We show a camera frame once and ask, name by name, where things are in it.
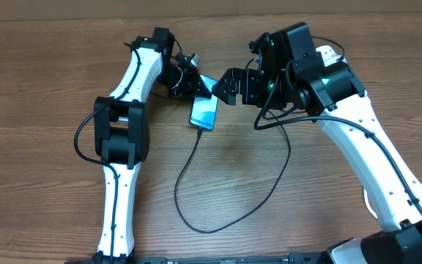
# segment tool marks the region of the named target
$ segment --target cable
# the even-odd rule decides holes
[[[179,41],[177,39],[174,39],[174,41],[177,44],[177,46],[179,46],[180,53],[183,54],[183,52],[182,52],[182,46],[180,45]]]
[[[115,217],[116,217],[116,204],[117,204],[117,200],[118,200],[118,177],[119,175],[116,173],[116,170],[108,163],[103,162],[103,161],[98,161],[95,160],[93,158],[89,158],[87,156],[85,156],[80,150],[79,150],[79,146],[78,146],[78,139],[79,139],[79,135],[81,134],[82,129],[84,128],[84,126],[88,123],[88,121],[90,121],[96,114],[98,114],[99,112],[101,112],[103,109],[111,106],[111,104],[121,100],[130,90],[131,85],[133,84],[133,82],[136,79],[136,76],[138,75],[139,72],[139,68],[141,66],[141,58],[139,56],[139,53],[137,52],[136,49],[133,49],[133,52],[136,55],[136,58],[138,60],[138,66],[136,67],[135,73],[133,74],[133,77],[131,78],[130,82],[128,83],[128,85],[125,87],[125,90],[123,90],[122,94],[115,98],[115,100],[113,100],[110,104],[107,104],[103,107],[101,107],[100,109],[97,109],[95,111],[93,111],[88,117],[86,117],[86,119],[79,125],[78,130],[76,131],[75,135],[74,135],[74,150],[76,151],[76,153],[79,155],[79,157],[81,157],[82,159],[84,159],[85,161],[88,162],[92,162],[93,164],[99,164],[99,165],[103,165],[108,167],[113,173],[114,173],[114,180],[115,180],[115,192],[114,192],[114,205],[113,205],[113,212],[111,214],[111,244],[110,244],[110,264],[113,263],[113,258],[114,258],[114,243],[115,243],[115,232],[114,229],[116,227],[115,224]]]
[[[410,197],[409,203],[415,205],[416,209],[418,210],[418,212],[422,216],[422,207],[419,204],[419,199],[416,198],[414,193],[411,191],[410,186],[408,185],[407,181],[404,179],[404,176],[401,173],[400,168],[396,164],[395,160],[393,159],[391,154],[388,152],[385,145],[375,136],[375,134],[372,133],[367,128],[364,128],[362,125],[359,125],[359,124],[357,124],[353,121],[349,121],[349,120],[346,120],[346,119],[343,119],[343,118],[340,118],[340,117],[318,116],[318,117],[296,117],[296,118],[291,118],[291,119],[288,119],[288,120],[273,122],[273,123],[267,124],[267,125],[258,126],[260,119],[262,118],[264,113],[266,113],[266,111],[268,111],[269,102],[270,102],[272,96],[274,96],[274,94],[275,94],[275,89],[273,89],[273,91],[271,91],[267,102],[265,103],[264,107],[262,108],[262,110],[260,110],[258,116],[256,117],[255,123],[253,124],[253,128],[255,128],[256,130],[263,130],[263,129],[274,128],[274,127],[279,126],[279,125],[291,124],[291,123],[295,123],[295,122],[328,120],[328,121],[341,122],[341,123],[344,123],[346,125],[350,125],[350,126],[356,128],[356,129],[362,131],[366,135],[366,137],[372,139],[377,144],[377,146],[379,146],[381,151],[384,153],[384,155],[388,159],[390,165],[393,167],[393,170],[397,174],[401,184],[403,185],[405,192]]]
[[[248,70],[248,66],[250,66],[250,63],[252,63],[255,60],[255,58],[252,58],[247,62],[247,65],[245,66],[245,70]]]
[[[278,117],[277,117],[277,116],[275,116],[275,115],[274,115],[271,111],[268,111],[268,112],[269,112],[269,113],[273,116],[273,118],[274,118],[274,119],[278,120]],[[286,169],[286,166],[287,166],[287,164],[288,164],[288,162],[289,162],[289,158],[291,157],[291,142],[290,142],[289,137],[288,137],[288,135],[287,135],[287,132],[286,132],[286,130],[284,129],[284,127],[283,127],[283,126],[281,126],[281,129],[282,129],[282,130],[283,130],[283,132],[284,132],[284,138],[285,138],[285,140],[286,140],[287,147],[288,147],[288,154],[287,154],[287,159],[286,159],[286,162],[284,163],[283,169],[281,170],[281,173],[279,174],[278,179],[276,180],[275,184],[274,184],[274,185],[273,185],[273,187],[271,188],[270,193],[266,196],[266,198],[264,198],[264,200],[263,200],[263,201],[262,201],[259,205],[257,205],[257,206],[256,206],[253,210],[251,210],[250,212],[246,213],[244,216],[242,216],[242,217],[238,218],[237,220],[232,221],[232,222],[231,222],[231,223],[229,223],[229,224],[224,225],[223,227],[219,227],[218,229],[206,231],[206,230],[199,230],[199,229],[197,229],[197,228],[193,227],[190,223],[188,223],[188,221],[187,221],[187,220],[185,219],[185,217],[182,215],[182,212],[180,211],[179,204],[178,204],[178,201],[177,201],[177,189],[178,189],[178,185],[179,185],[180,179],[182,178],[182,176],[183,176],[183,174],[184,174],[185,170],[188,168],[188,165],[189,165],[189,164],[190,164],[190,162],[191,162],[191,159],[192,159],[193,155],[195,154],[196,147],[198,146],[198,142],[199,142],[199,140],[200,140],[200,138],[201,138],[201,134],[202,134],[202,132],[203,132],[203,128],[198,128],[198,136],[196,137],[195,147],[193,147],[193,150],[192,150],[192,152],[191,152],[191,154],[190,154],[190,157],[188,158],[187,162],[185,163],[185,166],[183,167],[182,171],[180,172],[180,174],[179,174],[179,176],[178,176],[178,178],[177,178],[177,181],[176,181],[176,183],[175,183],[175,188],[174,188],[174,201],[175,201],[175,208],[177,209],[177,212],[179,213],[180,218],[183,220],[183,222],[184,222],[184,223],[185,223],[185,224],[186,224],[186,225],[187,225],[190,229],[192,229],[192,230],[193,230],[193,231],[195,231],[195,232],[201,233],[201,234],[213,234],[213,233],[215,233],[215,232],[219,232],[219,231],[221,231],[221,230],[226,229],[227,227],[232,226],[233,224],[236,224],[236,223],[238,223],[238,222],[242,221],[243,219],[245,219],[245,218],[247,218],[248,216],[250,216],[252,213],[255,213],[255,211],[257,211],[258,209],[260,209],[260,207],[261,207],[261,206],[263,206],[263,205],[266,203],[266,201],[268,201],[268,199],[271,197],[271,194],[273,194],[274,190],[276,189],[276,186],[278,185],[279,180],[280,180],[280,179],[281,179],[281,177],[283,176],[284,170]]]
[[[282,118],[282,117],[285,117],[285,116],[288,116],[288,115],[290,115],[290,114],[293,114],[294,113],[294,110],[295,110],[296,108],[293,106],[293,107],[291,107],[289,110],[287,110],[287,111],[284,111],[284,110],[281,110],[282,112],[283,112],[283,114],[280,114],[280,115],[278,115],[277,117],[267,117],[266,115],[267,115],[267,113],[264,113],[264,115],[263,115],[263,119],[264,120],[274,120],[274,119],[276,119],[276,118]]]
[[[364,188],[363,188],[363,197],[364,197],[364,203],[366,204],[367,210],[369,210],[369,213],[371,213],[371,215],[375,217],[375,219],[377,219],[377,214],[375,213],[374,210],[372,210],[372,207],[369,204],[369,198],[367,197],[367,191]]]
[[[329,43],[333,43],[333,44],[337,45],[343,51],[343,55],[341,55],[341,57],[338,58],[338,61],[339,62],[342,62],[343,61],[343,59],[344,59],[344,48],[343,48],[343,46],[341,46],[340,44],[338,44],[334,40],[328,39],[326,37],[312,36],[312,38],[318,39],[318,40],[328,41]]]

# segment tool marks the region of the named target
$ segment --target cable clip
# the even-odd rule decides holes
[[[366,138],[367,139],[372,139],[373,137],[375,137],[375,133],[374,132],[365,133],[364,135],[366,135]]]
[[[418,198],[414,198],[413,201],[408,200],[408,204],[409,205],[419,204],[419,199]]]

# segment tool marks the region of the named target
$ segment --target wooden table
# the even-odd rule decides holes
[[[73,135],[97,96],[117,86],[130,61],[123,42],[168,27],[203,74],[220,78],[251,58],[247,42],[305,21],[341,43],[383,128],[422,182],[422,13],[101,19],[0,23],[0,263],[89,258],[103,224],[104,179],[81,160]],[[217,257],[320,251],[380,230],[361,185],[317,125],[286,129],[292,157],[273,196],[246,220],[213,235],[189,230],[173,200],[196,139],[190,104],[148,99],[151,146],[136,187],[136,255]],[[254,106],[219,103],[179,189],[182,211],[202,229],[258,205],[287,155],[278,129],[255,131]],[[95,156],[92,124],[81,135]]]

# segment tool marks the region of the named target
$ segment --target white arm link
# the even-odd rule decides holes
[[[162,72],[162,58],[160,53],[150,48],[138,48],[137,52],[141,58],[141,66],[139,67],[138,75],[135,78],[129,93],[122,98],[123,101],[131,102],[132,100],[138,100],[145,103],[151,86],[155,79]],[[138,67],[138,59],[134,51],[131,52],[130,66],[126,70],[122,81],[118,87],[110,94],[115,98],[119,97],[131,81],[136,68]]]
[[[352,95],[337,102],[336,105],[338,106],[336,110],[325,109],[321,115],[350,120],[374,132],[392,155],[422,206],[422,185],[388,139],[374,114],[367,95],[364,97]],[[409,219],[412,224],[422,219],[416,207],[408,204],[410,198],[405,193],[397,174],[373,140],[366,138],[358,129],[344,123],[327,120],[320,120],[317,123],[336,143],[359,177],[384,232],[400,230],[399,223],[405,219]]]
[[[136,179],[138,179],[141,162],[133,169],[127,169],[124,164],[110,164],[118,174],[118,198],[116,201],[115,214],[115,237],[114,237],[114,257],[121,254],[127,256],[134,248],[133,237],[133,206],[135,200]],[[114,173],[106,166],[103,167],[105,174],[105,211],[103,214],[103,231],[100,243],[97,248],[105,256],[110,255],[111,246],[111,214],[113,213],[115,197]]]

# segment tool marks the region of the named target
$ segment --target black cable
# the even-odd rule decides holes
[[[293,106],[287,111],[281,110],[283,112],[283,114],[280,114],[277,117],[267,117],[267,113],[264,113],[263,119],[264,120],[274,120],[276,118],[282,118],[282,117],[288,116],[290,114],[293,114],[295,109],[296,109],[295,106]]]
[[[178,41],[177,39],[174,39],[174,41],[175,41],[175,43],[177,44],[177,46],[179,46],[180,53],[181,53],[181,54],[183,54],[183,51],[182,51],[182,46],[180,45],[179,41]]]
[[[114,205],[113,205],[113,212],[111,214],[111,227],[110,227],[111,228],[110,261],[109,261],[110,264],[113,263],[113,258],[114,258],[114,243],[115,243],[114,242],[115,241],[115,232],[114,232],[114,229],[116,227],[116,224],[115,224],[115,216],[116,216],[116,203],[117,203],[117,199],[118,199],[118,177],[119,177],[119,175],[116,173],[116,170],[110,164],[108,164],[106,162],[103,162],[103,161],[98,161],[98,160],[95,160],[93,158],[89,158],[89,157],[85,156],[79,150],[78,139],[79,139],[79,135],[81,134],[82,129],[88,123],[88,121],[90,121],[96,114],[98,114],[99,112],[101,112],[103,109],[105,109],[105,108],[111,106],[111,104],[113,104],[113,103],[121,100],[130,91],[131,85],[135,81],[136,76],[138,75],[138,72],[139,72],[139,67],[141,66],[141,58],[139,56],[139,53],[137,52],[136,49],[133,49],[133,52],[135,53],[136,58],[138,60],[138,66],[136,67],[135,73],[133,74],[133,77],[131,78],[130,82],[125,87],[125,90],[123,90],[122,94],[119,97],[115,98],[115,100],[112,101],[110,104],[105,105],[104,107],[93,111],[88,117],[86,117],[86,119],[79,125],[78,130],[76,131],[76,133],[74,135],[74,150],[79,155],[79,157],[81,157],[85,161],[92,162],[93,164],[99,164],[99,165],[106,166],[106,167],[108,167],[114,173],[115,192],[114,192]]]
[[[249,61],[247,62],[247,65],[245,66],[245,70],[247,70],[247,69],[248,69],[248,66],[250,66],[250,63],[252,63],[254,60],[255,60],[255,58],[252,58],[251,60],[249,60]]]
[[[341,123],[344,123],[346,125],[350,125],[350,126],[356,128],[356,129],[362,131],[366,135],[366,138],[372,139],[377,144],[377,146],[379,146],[381,151],[385,154],[385,157],[388,159],[390,165],[393,167],[393,170],[395,171],[395,173],[397,174],[401,184],[403,185],[405,192],[410,197],[409,202],[411,202],[412,204],[415,205],[416,209],[418,210],[418,212],[422,216],[422,207],[419,204],[419,199],[412,192],[410,186],[408,185],[407,181],[404,179],[404,176],[401,173],[400,168],[396,164],[395,160],[393,159],[391,154],[388,152],[385,145],[375,136],[375,134],[372,133],[367,128],[364,128],[362,125],[359,125],[359,124],[357,124],[353,121],[349,121],[349,120],[346,120],[346,119],[343,119],[343,118],[340,118],[340,117],[318,116],[318,117],[296,117],[296,118],[291,118],[291,119],[288,119],[288,120],[273,122],[273,123],[270,123],[270,124],[267,124],[267,125],[258,126],[260,119],[262,118],[264,113],[266,113],[266,111],[268,111],[269,102],[270,102],[272,96],[274,96],[274,94],[275,94],[275,89],[273,91],[271,91],[267,102],[265,103],[264,107],[262,108],[262,110],[260,110],[258,116],[256,117],[255,123],[253,124],[253,128],[255,128],[256,130],[264,130],[264,129],[268,129],[268,128],[274,128],[274,127],[279,126],[279,125],[291,124],[291,123],[295,123],[295,122],[329,120],[329,121],[341,122]]]
[[[318,40],[328,41],[329,43],[333,43],[333,44],[337,45],[343,51],[343,55],[341,55],[341,57],[339,57],[338,61],[339,62],[343,61],[343,59],[344,59],[344,48],[343,48],[343,46],[341,46],[340,44],[338,44],[334,40],[331,40],[331,39],[326,38],[326,37],[312,36],[312,38],[318,39]]]
[[[268,111],[268,112],[269,112],[269,113],[273,116],[273,118],[274,118],[274,119],[278,120],[278,117],[277,117],[277,116],[275,116],[275,115],[274,115],[271,111]],[[177,212],[179,213],[180,218],[183,220],[183,222],[184,222],[184,223],[185,223],[185,224],[186,224],[186,225],[187,225],[190,229],[192,229],[192,230],[193,230],[193,231],[195,231],[195,232],[201,233],[201,234],[213,234],[213,233],[215,233],[215,232],[219,232],[219,231],[221,231],[221,230],[226,229],[227,227],[232,226],[233,224],[236,224],[236,223],[238,223],[238,222],[242,221],[243,219],[245,219],[245,218],[247,218],[248,216],[250,216],[252,213],[255,213],[255,211],[257,211],[258,209],[260,209],[260,207],[261,207],[261,206],[263,206],[263,205],[266,203],[266,201],[268,201],[268,199],[271,197],[271,194],[273,194],[274,190],[276,189],[276,186],[278,185],[279,180],[280,180],[280,179],[281,179],[281,177],[283,176],[284,170],[286,169],[286,166],[287,166],[287,164],[288,164],[288,162],[289,162],[289,158],[291,157],[291,142],[290,142],[289,137],[288,137],[288,135],[287,135],[287,132],[286,132],[286,130],[284,129],[284,127],[283,127],[283,126],[281,126],[281,129],[282,129],[282,130],[283,130],[283,132],[284,132],[284,137],[285,137],[285,140],[286,140],[286,143],[287,143],[287,147],[288,147],[288,154],[287,154],[287,159],[286,159],[286,162],[284,163],[283,169],[281,170],[281,173],[279,174],[278,179],[276,180],[275,184],[274,184],[274,185],[273,185],[273,187],[271,188],[270,193],[266,196],[266,198],[264,198],[264,200],[263,200],[263,201],[262,201],[262,202],[261,202],[258,206],[256,206],[253,210],[251,210],[250,212],[248,212],[248,213],[247,213],[247,214],[245,214],[244,216],[242,216],[242,217],[238,218],[237,220],[235,220],[235,221],[233,221],[233,222],[231,222],[231,223],[229,223],[229,224],[224,225],[223,227],[220,227],[220,228],[215,229],[215,230],[210,230],[210,231],[199,230],[199,229],[197,229],[197,228],[193,227],[190,223],[188,223],[188,221],[187,221],[187,220],[185,219],[185,217],[182,215],[182,212],[180,211],[179,204],[178,204],[178,201],[177,201],[177,188],[178,188],[178,185],[179,185],[180,179],[182,178],[182,176],[183,176],[183,174],[184,174],[185,170],[188,168],[188,165],[189,165],[189,164],[190,164],[190,162],[191,162],[191,159],[192,159],[193,155],[195,154],[196,147],[198,146],[199,139],[201,138],[201,134],[202,134],[202,132],[203,132],[203,128],[199,128],[199,129],[198,129],[198,136],[196,137],[195,147],[193,147],[193,150],[192,150],[192,152],[191,152],[191,154],[190,154],[190,157],[188,158],[187,162],[185,163],[185,166],[183,167],[182,171],[180,172],[179,177],[177,178],[177,181],[176,181],[176,183],[175,183],[175,188],[174,188],[174,201],[175,201],[175,208],[177,209]]]

